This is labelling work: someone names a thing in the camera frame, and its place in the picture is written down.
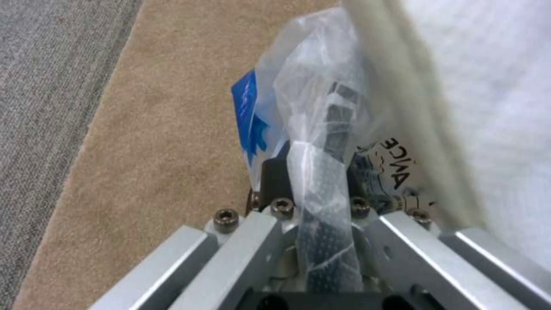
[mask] white fabric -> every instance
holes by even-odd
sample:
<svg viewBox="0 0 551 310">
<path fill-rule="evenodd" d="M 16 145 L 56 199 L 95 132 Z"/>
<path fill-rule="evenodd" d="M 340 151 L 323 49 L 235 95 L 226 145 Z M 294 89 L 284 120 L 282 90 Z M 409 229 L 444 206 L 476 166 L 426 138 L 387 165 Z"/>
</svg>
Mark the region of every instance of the white fabric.
<svg viewBox="0 0 551 310">
<path fill-rule="evenodd" d="M 551 269 L 551 2 L 412 0 L 488 229 Z"/>
<path fill-rule="evenodd" d="M 551 2 L 344 6 L 443 213 L 551 270 Z"/>
</svg>

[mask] clear plastic bag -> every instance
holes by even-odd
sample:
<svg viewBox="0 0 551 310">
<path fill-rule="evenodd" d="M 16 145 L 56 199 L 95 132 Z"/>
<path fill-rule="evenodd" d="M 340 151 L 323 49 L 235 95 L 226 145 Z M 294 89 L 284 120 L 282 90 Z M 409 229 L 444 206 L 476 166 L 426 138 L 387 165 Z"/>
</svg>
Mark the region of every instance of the clear plastic bag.
<svg viewBox="0 0 551 310">
<path fill-rule="evenodd" d="M 342 8 L 315 17 L 316 27 L 274 83 L 291 140 L 287 164 L 301 215 L 297 246 L 308 291 L 359 291 L 346 170 L 371 123 L 366 64 Z"/>
<path fill-rule="evenodd" d="M 288 140 L 276 104 L 274 81 L 287 57 L 320 23 L 330 10 L 291 20 L 280 31 L 270 48 L 261 56 L 254 70 L 232 87 L 237 128 L 253 190 L 260 189 L 264 160 L 275 157 Z"/>
</svg>

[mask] floor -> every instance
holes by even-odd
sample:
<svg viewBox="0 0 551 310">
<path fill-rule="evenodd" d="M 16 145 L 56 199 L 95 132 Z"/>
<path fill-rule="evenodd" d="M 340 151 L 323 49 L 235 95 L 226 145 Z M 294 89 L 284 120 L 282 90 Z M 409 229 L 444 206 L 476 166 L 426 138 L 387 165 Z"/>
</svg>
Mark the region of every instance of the floor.
<svg viewBox="0 0 551 310">
<path fill-rule="evenodd" d="M 0 0 L 0 309 L 9 309 L 141 0 Z"/>
</svg>

